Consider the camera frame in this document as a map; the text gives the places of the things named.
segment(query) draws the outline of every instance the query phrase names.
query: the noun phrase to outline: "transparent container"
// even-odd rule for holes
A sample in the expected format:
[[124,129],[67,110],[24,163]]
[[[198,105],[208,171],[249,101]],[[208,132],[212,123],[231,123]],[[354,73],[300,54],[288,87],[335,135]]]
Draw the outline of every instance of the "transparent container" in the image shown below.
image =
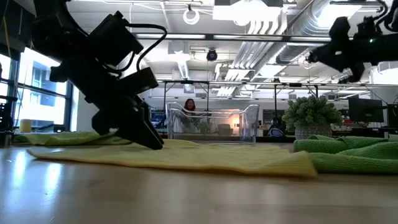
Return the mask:
[[167,103],[166,116],[169,139],[256,143],[259,105],[244,110],[187,111],[178,103]]

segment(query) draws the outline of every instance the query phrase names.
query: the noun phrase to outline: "wooden table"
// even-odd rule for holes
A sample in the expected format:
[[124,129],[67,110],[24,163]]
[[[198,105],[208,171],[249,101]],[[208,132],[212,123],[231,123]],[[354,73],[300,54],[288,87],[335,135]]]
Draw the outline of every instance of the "wooden table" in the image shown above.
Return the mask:
[[1,224],[398,223],[396,176],[201,174],[39,161],[25,149],[0,149]]

